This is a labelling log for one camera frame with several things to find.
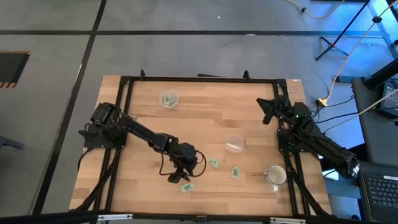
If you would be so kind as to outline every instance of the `black keyboard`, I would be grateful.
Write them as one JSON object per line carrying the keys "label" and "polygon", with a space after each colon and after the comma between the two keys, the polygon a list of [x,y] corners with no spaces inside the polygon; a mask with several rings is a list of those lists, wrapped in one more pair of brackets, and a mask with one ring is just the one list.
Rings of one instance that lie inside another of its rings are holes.
{"label": "black keyboard", "polygon": [[398,210],[398,180],[395,177],[365,175],[366,191],[372,206]]}

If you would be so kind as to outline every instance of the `wooden table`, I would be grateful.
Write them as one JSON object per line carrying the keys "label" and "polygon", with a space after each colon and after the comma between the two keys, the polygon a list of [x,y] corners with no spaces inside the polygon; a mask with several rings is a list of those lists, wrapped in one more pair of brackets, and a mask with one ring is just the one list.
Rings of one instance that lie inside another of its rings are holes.
{"label": "wooden table", "polygon": [[[115,103],[120,76],[105,76],[99,91],[100,101]],[[287,80],[290,100],[305,102],[300,80]],[[159,95],[175,90],[179,103],[173,110],[159,104]],[[277,193],[264,182],[263,173],[271,165],[284,167],[278,152],[277,120],[263,125],[264,114],[256,98],[273,99],[271,84],[210,82],[134,82],[129,115],[156,133],[168,133],[188,142],[221,162],[219,168],[208,165],[205,173],[191,178],[193,192],[181,193],[178,184],[160,176],[160,154],[147,143],[128,134],[122,151],[112,212],[169,213],[207,215],[292,216],[287,183]],[[244,150],[226,151],[229,134],[245,139]],[[94,149],[82,160],[70,208],[79,206],[98,181],[103,149]],[[305,183],[317,202],[330,213],[330,205],[319,161],[309,153],[301,153]],[[230,177],[233,166],[241,168],[238,180]],[[203,163],[194,172],[200,172]],[[172,172],[165,159],[163,172]],[[101,208],[104,207],[104,194]],[[297,204],[302,210],[300,191],[296,186]]]}

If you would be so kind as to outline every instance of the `clear plastic cup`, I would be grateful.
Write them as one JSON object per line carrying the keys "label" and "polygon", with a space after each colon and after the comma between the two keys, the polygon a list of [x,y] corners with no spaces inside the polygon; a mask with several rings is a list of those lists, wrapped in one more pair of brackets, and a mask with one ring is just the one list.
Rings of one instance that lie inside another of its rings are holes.
{"label": "clear plastic cup", "polygon": [[230,152],[241,152],[244,147],[244,140],[241,136],[230,134],[225,141],[225,148]]}
{"label": "clear plastic cup", "polygon": [[178,104],[178,94],[172,90],[166,90],[159,96],[160,104],[168,109],[174,108]]}

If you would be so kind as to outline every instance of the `desk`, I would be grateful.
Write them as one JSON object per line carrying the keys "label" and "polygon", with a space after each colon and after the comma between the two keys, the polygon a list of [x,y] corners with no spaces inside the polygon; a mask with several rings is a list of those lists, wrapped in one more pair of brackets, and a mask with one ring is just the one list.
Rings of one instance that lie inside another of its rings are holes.
{"label": "desk", "polygon": [[[380,91],[369,90],[361,78],[352,81],[358,111],[366,109],[380,99]],[[359,116],[366,153],[370,162],[398,166],[398,127],[385,116],[376,112],[367,112]]]}
{"label": "desk", "polygon": [[[97,103],[114,103],[119,81],[120,76],[105,76]],[[287,80],[287,84],[292,102],[305,101],[301,81]],[[159,105],[159,95],[165,90],[179,94],[174,110]],[[146,142],[129,134],[121,154],[111,211],[292,216],[287,184],[272,193],[262,177],[271,165],[284,167],[284,159],[278,152],[277,120],[273,118],[267,126],[262,124],[264,114],[256,103],[257,97],[273,99],[272,85],[134,82],[130,116],[155,132],[172,134],[180,142],[189,142],[207,159],[213,156],[221,165],[217,169],[208,166],[202,176],[192,178],[193,192],[183,194],[180,186],[188,182],[168,183],[167,176],[159,175],[160,155]],[[245,139],[243,152],[226,151],[224,142],[229,134],[238,134]],[[96,185],[103,154],[103,149],[94,149],[82,160],[70,208],[79,206]],[[309,153],[301,153],[301,160],[307,188],[323,209],[331,212],[319,161]],[[238,180],[230,177],[233,166],[241,168]],[[199,172],[202,168],[203,164],[199,164],[194,171]],[[166,159],[163,172],[170,171],[174,168]],[[295,190],[298,209],[302,212],[300,191],[297,187]],[[104,207],[104,200],[102,196],[100,208]]]}

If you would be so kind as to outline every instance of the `white mug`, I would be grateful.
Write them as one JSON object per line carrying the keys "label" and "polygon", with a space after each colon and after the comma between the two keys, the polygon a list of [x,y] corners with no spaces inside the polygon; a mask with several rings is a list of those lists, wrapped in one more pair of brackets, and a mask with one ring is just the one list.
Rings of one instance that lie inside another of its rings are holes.
{"label": "white mug", "polygon": [[270,166],[264,172],[264,180],[270,184],[271,191],[277,192],[278,186],[286,181],[286,171],[281,166],[273,165]]}

